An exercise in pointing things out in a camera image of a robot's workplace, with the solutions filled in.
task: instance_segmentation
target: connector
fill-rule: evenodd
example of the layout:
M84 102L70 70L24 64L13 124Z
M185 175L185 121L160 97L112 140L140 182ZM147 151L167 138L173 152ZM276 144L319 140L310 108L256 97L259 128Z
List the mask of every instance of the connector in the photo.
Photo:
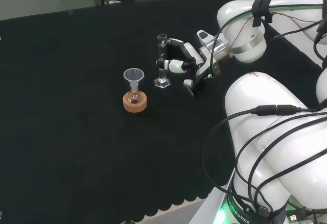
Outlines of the connector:
M256 114L258 116L269 116L269 115L278 115L278 116L287 116L293 115L300 112L315 112L314 109L305 109L296 107L293 105L263 105L257 106L256 108L251 109L251 114Z
M257 106L256 108L251 109L251 113L256 114L258 116L276 115L277 106L276 105Z
M313 41L314 43L318 43L322 38L325 37L325 34L327 33L327 15L321 20L317 28L317 32L318 34Z

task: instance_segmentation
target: black cable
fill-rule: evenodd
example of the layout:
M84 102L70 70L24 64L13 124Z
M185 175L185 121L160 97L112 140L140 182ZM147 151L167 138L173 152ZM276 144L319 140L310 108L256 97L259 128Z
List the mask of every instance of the black cable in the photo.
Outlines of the black cable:
M302 109L303 111L302 112L314 112L315 109ZM270 130L273 130L275 129L276 127L284 124L284 123L287 123L291 120L295 120L295 119L298 119L298 118L304 118L304 117L311 117L311 116L318 116L318 115L327 115L327 112L324 112L324 113L312 113L312 114L303 114L303 115L298 115L298 116L294 116L294 117L291 117L291 118L288 118L288 119L285 119L275 125L273 125L272 127L269 127L261 132L259 132L258 134L256 134L255 136L253 136L251 139L249 139L240 149L240 151L238 152L237 156L236 156L236 159L235 159L235 171L237 173L237 175L246 183L248 184L247 180L245 180L245 178L241 175L241 173L239 172L239 169L238 169L238 161L239 161L239 158L241 156L241 153L243 152L243 150L254 140L256 139L257 137L261 136L262 134L270 131ZM268 202L266 201L266 199L263 197L263 194L259 191L259 194L261 196L261 198L263 199L263 201L266 203L266 205L271 209L271 212L273 211L272 207L270 204L268 204Z
M299 32L302 32L302 31L304 31L304 30L310 29L310 28L312 28L312 27L314 27L314 26L320 24L320 22L321 22L321 20L318 21L318 22L315 22L315 23L313 23L313 24L310 24L310 25L308 25L308 26L306 26L306 27L304 27L304 28L301 28L301 29L298 29L298 30L295 30L295 31L290 31L290 32L287 32L287 33L284 33L284 34L276 35L276 36L274 36L270 41L275 40L275 39L282 38L282 37L284 37L284 36L286 36L286 35L289 35L289 34L295 34L295 33L299 33Z
M304 108L300 108L300 107L296 107L293 105L263 105L263 106L257 106L256 108L252 108L250 110L246 110L246 111L242 111L239 113L235 113L232 114L230 116L228 116L227 118L223 119L222 121L220 121L217 125L215 125L215 127L209 132L208 138L210 138L211 136L214 135L215 131L217 129L219 129L223 124L225 124L226 122L228 122L229 120L245 115L245 114L256 114L258 116L267 116L267 115L292 115L298 112L302 112L302 111L315 111L314 109L304 109ZM206 140L205 145L202 149L202 167L204 170L205 175L213 182L213 184L221 191L230 194L229 191L226 191L225 189L223 189L222 187L220 187L215 180L208 174L205 163L204 163L204 156L205 156L205 149L208 145L208 143L210 142L210 140ZM249 199L243 196L240 196L238 194L231 194L232 196L236 197L236 198L240 198L243 200L248 201ZM265 201L265 203L271 208L271 205L265 200L265 198L263 197L263 200Z
M269 6L269 8L283 8L283 7L310 7L310 6L322 6L322 4L304 4L304 5L280 5L280 6ZM244 14L247 14L247 13L250 13L252 12L252 10L248 10L248 11L245 11L241 14L238 14L237 16L231 18L229 21L227 21L218 31L216 37L215 37L215 41L214 41L214 44L213 44L213 48L211 50L211 57L210 57L210 68L209 68L209 74L211 75L211 77L213 77L213 63L214 63L214 49L216 47L216 44L217 44L217 40L218 40L218 37L219 35L221 34L222 30L230 23L232 22L233 20L235 20L236 18L244 15Z
M313 120L313 121L309 121L307 123L304 123L304 124L301 124L291 130L289 130L288 132L282 134L281 136L279 136L276 140L274 140L258 157L258 159L255 161L252 169L251 169L251 172L250 172L250 175L249 175L249 179L248 179L248 194L249 194L249 199L250 199L250 202L251 204L256 208L256 205L254 203L254 199L252 197L252 193L251 193L251 183L252 183L252 179L253 179L253 175L254 175L254 172L257 168L257 166L259 165L259 163L261 162L261 160L264 158L264 156L275 146L277 145L280 141L282 141L283 139L285 139L286 137L288 137L289 135L299 131L299 130L302 130L306 127L309 127L309 126L312 126L312 125L315 125L317 123L320 123L320 122L323 122L323 121L327 121L327 116L326 117L323 117L323 118L319 118L319 119L316 119L316 120Z
M325 61L325 58L317 50L317 43L316 42L313 43L313 51L315 52L317 57L319 57L319 59L321 59L322 61Z
M309 214L312 214L312 210L307 210L307 208L305 206L303 206L302 208L299 206L296 206L295 204L293 204L292 202L288 201L287 202L288 205L292 206L294 209L296 210L300 210ZM316 210L317 214L327 214L327 209L324 210Z
M208 145L208 143L210 142L210 138L211 136L215 133L215 131L220 128L223 124L225 124L226 122L228 122L229 120L233 119L233 118L236 118L236 117L239 117L239 116L242 116L242 115L245 115L245 114L250 114L251 111L250 110L247 110L247 111L243 111L243 112L239 112L239 113L235 113L235 114L232 114L230 116L228 116L227 118L223 119L222 121L220 121L217 125L215 125L215 127L211 130L211 132L209 133L208 137L207 137L207 140L203 146L203 149L202 149L202 157L201 157L201 162L202 162L202 168L203 168L203 171L204 171L204 174L206 175L207 178L209 178L213 185L215 187L217 187L220 191L224 192L224 193L227 193L235 198L238 198L238 199L241 199L241 200L245 200L245 201L250 201L250 199L248 199L247 197L243 197L241 195L238 195L236 193L233 193L233 192L230 192L230 191L227 191L226 189L222 188L221 186L219 186L216 181L209 175L207 169L206 169L206 166L205 166L205 163L204 163L204 155L205 155L205 149Z
M308 163L310 163L310 162L312 162L312 161L320 158L321 156L323 156L325 154L327 154L327 148L324 149L324 150L322 150L321 152L319 152L319 153L317 153L317 154L315 154L315 155L313 155L313 156L311 156L311 157L309 157L309 158L301 161L300 163L297 163L297 164L295 164L295 165L293 165L293 166L291 166L291 167L289 167L289 168L287 168L287 169L285 169L285 170L283 170L283 171L275 174L274 176L268 178L267 180L263 181L257 187L256 192L254 193L254 202L255 202L256 206L257 206L257 196L258 196L257 191L260 191L260 189L262 189L265 185L267 185L268 183L272 182L273 180L275 180L275 179L277 179L279 177L282 177L282 176L284 176L284 175L286 175L286 174L288 174L288 173L290 173L290 172L292 172L292 171L294 171L296 169L299 169L300 167L302 167L302 166L304 166L304 165L306 165L306 164L308 164Z
M313 220L314 220L314 224L317 224L317 215L316 215L316 210L312 210L313 212Z

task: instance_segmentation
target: wire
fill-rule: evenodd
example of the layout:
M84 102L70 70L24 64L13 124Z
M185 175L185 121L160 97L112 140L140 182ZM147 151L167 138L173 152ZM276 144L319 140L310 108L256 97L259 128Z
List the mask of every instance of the wire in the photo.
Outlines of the wire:
M315 111L315 110L312 110L312 109L303 109L303 112L312 112L312 111ZM312 113L312 114L303 114L303 115L298 115L298 116L294 116L294 117L291 117L291 118L288 118L288 119L285 119L275 125L273 125L272 127L269 127L261 132L259 132L258 134L256 134L255 136L253 136L251 139L249 139L240 149L240 151L238 152L237 156L236 156L236 159L235 159L235 171L237 173L237 175L242 179L242 181L244 181L246 184L248 184L248 181L244 179L244 177L241 175L241 173L239 172L239 169L238 169L238 161L239 161L239 158L241 156L241 153L243 152L243 150L254 140L256 139L257 137L261 136L262 134L270 131L270 130L273 130L275 129L276 127L284 124L284 123L287 123L289 121L292 121L292 120L295 120L295 119L298 119L298 118L304 118L304 117L311 117L311 116L318 116L318 115L327 115L327 112L323 112L323 113ZM271 209L271 212L273 211L272 207L270 206L270 204L268 204L268 202L265 200L265 198L263 197L262 193L257 190L261 196L261 198L263 199L263 201L267 204L267 206Z
M323 122L323 121L327 121L327 116L326 117L323 117L323 118L319 118L319 119L316 119L316 120L313 120L313 121L310 121L310 122L307 122L307 123L304 123L304 124L301 124L291 130L289 130L288 132L282 134L281 136L279 136L276 140L274 140L258 157L258 159L255 161L252 169L251 169L251 172L250 172L250 175L249 175L249 179L248 179L248 194L249 194L249 199L250 199L250 202L252 203L252 205L256 208L256 205L255 205L255 202L253 200L253 197L252 197L252 193L251 193L251 183L252 183L252 179L253 179L253 175L254 175L254 172L257 168L257 166L259 165L259 163L261 162L261 160L265 157L265 155L275 146L277 145L280 141L282 141L283 139L285 139L286 137L288 137L289 135L299 131L299 130L302 130L306 127L309 127L309 126L312 126L312 125L315 125L317 123L320 123L320 122Z
M241 196L241 195L238 195L236 193L233 193L233 192L230 192L230 191L227 191L226 189L222 188L221 186L219 186L216 181L209 175L208 171L207 171L207 168L205 166L205 163L204 163L204 156L205 156L205 149L208 145L208 143L210 142L209 138L211 136L213 136L214 132L219 129L223 124L225 124L226 122L228 122L229 120L233 119L233 118L236 118L236 117L239 117L239 116L242 116L242 115L245 115L245 114L250 114L251 111L250 110L246 110L246 111L243 111L243 112L239 112L239 113L235 113L235 114L232 114L230 116L228 116L227 118L223 119L222 121L220 121L218 124L215 125L215 127L211 130L211 132L209 133L208 135L208 138L203 146L203 149L202 149L202 157L201 157L201 163L202 163L202 168L203 168L203 171L204 171L204 174L206 175L206 177L208 177L211 182L213 183L213 185L215 187L217 187L220 191L224 192L224 193L227 193L235 198L238 198L238 199L241 199L241 200L245 200L245 201L248 201L250 202L250 199L247 198L247 197L244 197L244 196Z
M286 15L284 13L279 13L279 12L274 12L274 11L271 11L270 13L273 13L273 14L277 14L277 15L282 15L282 16L286 16L288 18L293 18L293 19L296 19L296 20L299 20L299 21L304 21L304 22L313 22L315 23L316 21L307 21L307 20L302 20L302 19L299 19L297 17L294 17L294 16L289 16L289 15Z
M313 51L315 52L317 57L319 57L319 59L321 59L322 61L325 61L325 58L317 50L317 43L316 42L313 43Z
M312 210L313 212L313 220L314 220L314 224L317 224L317 215L316 215L316 210Z
M270 11L273 10L307 10L307 9L321 9L322 8L322 4L303 4L303 5L280 5L280 6L271 6L269 7ZM239 15L236 15L235 17L231 18L229 21L227 21L218 31L215 40L214 40L214 44L213 44L213 48L211 50L211 57L210 57L210 67L209 67L209 76L211 78L213 78L213 63L214 63L214 50L216 48L216 44L218 41L218 37L219 35L222 33L222 30L229 24L231 24L234 21L237 21L247 15L252 14L251 10L245 11Z
M275 179L277 179L279 177L282 177L282 176L284 176L284 175L286 175L286 174L288 174L288 173L290 173L290 172L292 172L292 171L294 171L296 169L299 169L300 167L302 167L302 166L304 166L304 165L306 165L306 164L308 164L308 163L310 163L310 162L312 162L312 161L320 158L321 156L323 156L325 154L327 154L327 148L324 149L324 150L322 150L321 152L315 154L314 156L311 156L311 157L309 157L309 158L301 161L300 163L297 163L297 164L295 164L295 165L293 165L293 166L291 166L291 167L289 167L289 168L287 168L287 169L285 169L285 170L283 170L283 171L275 174L274 176L268 178L267 180L263 181L257 187L257 189L256 189L256 191L254 193L254 202L255 202L256 206L257 206L257 196L258 196L258 192L257 191L260 191L260 189L262 189L265 185L267 185L268 183L272 182L273 180L275 180Z
M318 22L316 22L316 21L307 21L307 20L302 20L302 19L299 19L299 18L297 18L297 17L293 17L293 16L289 16L289 15L286 15L286 14L283 14L283 13L278 13L278 12L273 12L273 11L271 11L271 13L278 14L278 15L282 15L282 16L286 16L286 17L288 17L288 18L293 18L293 19L296 19L296 20L299 20L299 21L304 21L304 22L313 22L313 23L314 23L314 24L312 24L312 25L309 25L309 26L307 26L307 27L305 27L305 28L302 28L302 29L299 29L299 30L296 30L296 31L288 32L288 33L285 33L285 34L282 34L282 35L277 35L277 36L275 36L274 38L272 38L271 40L274 40L274 39L277 39L277 38L284 37L285 35L288 35L288 34L294 34L294 33L302 32L302 31L304 31L304 30L306 30L306 29L309 29L309 28L312 28L312 27L318 25L318 24L321 22L321 20L318 21ZM231 52L231 48L232 48L232 46L234 45L234 43L235 43L235 41L237 40L237 38L239 37L241 31L243 30L243 28L245 27L245 25L246 25L246 24L250 21L250 19L252 19L252 18L253 18L253 16L252 16L251 18L249 18L249 19L244 23L244 25L242 26L242 28L241 28L241 30L239 31L238 35L236 36L234 42L233 42L232 45L230 46L229 53Z
M292 202L288 201L287 202L288 205L292 206L294 209L296 210L301 210L303 212L306 212L306 213L309 213L309 214L312 214L312 210L307 210L305 206L303 206L302 208L299 207L299 206L296 206L295 204L293 204ZM327 214L327 209L325 210L316 210L316 213L317 214Z
M237 38L239 37L239 35L240 35L240 33L241 33L241 31L243 30L243 28L245 27L245 25L251 20L253 18L253 16L252 17L250 17L245 23L244 23L244 25L242 26L242 28L241 28L241 30L239 31L239 34L236 36L236 38L235 38L235 40L234 40L234 42L233 42L233 44L231 44L231 46L230 46L230 49L229 49L229 53L230 53L230 51L231 51L231 48L233 47L233 45L234 45L234 43L235 43L235 41L237 40Z
M282 38L282 37L284 37L284 36L286 36L286 35L289 35L289 34L295 34L295 33L299 33L299 32L302 32L302 31L304 31L304 30L310 29L310 28L312 28L312 27L318 25L320 22L321 22L321 20L318 21L318 22L315 22L315 23L313 23L313 24L311 24L311 25L308 25L308 26L306 26L306 27L304 27L304 28L301 28L301 29L298 29L298 30L295 30L295 31L290 31L290 32L287 32L287 33L284 33L284 34L276 35L276 36L274 36L270 41L275 40L275 39Z

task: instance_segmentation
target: robotic hand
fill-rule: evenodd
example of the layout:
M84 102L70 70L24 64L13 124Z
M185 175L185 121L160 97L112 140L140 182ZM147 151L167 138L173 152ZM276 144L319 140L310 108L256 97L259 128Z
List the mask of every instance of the robotic hand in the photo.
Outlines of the robotic hand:
M203 45L200 48L199 53L190 43L184 43L181 40L170 38L167 40L167 52L169 56L177 56L185 61L176 59L157 60L157 66L159 68L173 73L185 73L188 69L192 69L195 72L195 78L193 80L184 80L184 87L192 96L196 96L200 92L201 84L211 78L209 75L211 57L210 50L214 44L214 36L203 30L198 31L197 36ZM218 38L217 43L213 61L214 76L220 74L219 63L223 63L232 57L228 51L229 46L223 34Z

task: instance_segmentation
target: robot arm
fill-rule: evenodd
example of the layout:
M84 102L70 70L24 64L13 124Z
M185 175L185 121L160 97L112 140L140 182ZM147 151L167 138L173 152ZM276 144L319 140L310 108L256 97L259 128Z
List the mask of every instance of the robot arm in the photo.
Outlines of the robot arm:
M231 18L251 10L254 1L233 1L224 5L218 11L218 23L223 26ZM323 0L271 0L270 7L273 6L291 6L291 5L316 5L322 4ZM308 8L305 10L293 10L289 8L271 8L270 12L282 13L288 16L299 28L307 27L322 19L322 9ZM250 63L260 58L267 47L260 27L252 27L252 14L245 16L223 29L223 34L227 42L232 45L231 52L235 57L245 63ZM303 33L312 41L317 35L318 26L303 31ZM327 44L327 38L323 38L320 44Z
M317 5L322 3L323 0L271 0L270 7L284 5ZM223 26L233 17L251 10L252 4L253 1L234 1L227 3L218 12L219 25ZM322 19L321 8L302 10L291 10L291 8L283 8L283 10L281 10L281 8L276 8L272 10L272 8L270 8L270 12L283 13L291 16L292 18L290 19L299 28L304 28L311 25L312 22L317 22ZM252 23L252 14L249 14L227 25L222 31L227 43L231 46L231 52L239 61L245 63L250 63L260 58L264 54L267 46L260 27L253 28ZM305 30L304 34L312 41L315 41L317 29L318 26L312 27ZM327 38L320 39L319 43L327 44ZM319 77L316 88L317 97L321 103L327 99L327 88L325 87L326 80L327 70ZM228 90L225 104L227 115L247 110L258 105L268 104L293 104L305 108L305 105L282 84L263 73L250 73L238 79ZM230 121L229 125L236 154L251 136L270 127L276 123L277 120L281 121L284 119L283 117L260 118L249 115L248 117L244 116ZM312 118L308 118L307 120L295 120L254 141L250 147L245 150L243 156L241 156L239 160L239 167L243 177L246 179L248 178L254 161L274 139L295 126L310 120L312 120ZM322 124L284 139L283 142L274 147L265 157L264 161L259 164L255 171L253 184L258 186L262 181L274 174L325 149L326 144L322 143L321 139L314 139L314 142L311 141L312 143L308 143L310 138L325 138L325 136L327 136L325 127L326 125ZM327 175L321 170L322 165L325 165L326 162L327 158L321 157L319 160L312 162L310 166L307 165L279 180L269 183L265 189L262 189L263 195L274 209L284 206L290 195L296 197L298 201L309 208L326 208L327 202L325 199L327 198L327 191L325 186ZM247 186L238 176L235 177L234 185L238 194L247 196ZM260 199L259 202L261 205L265 206L262 199Z

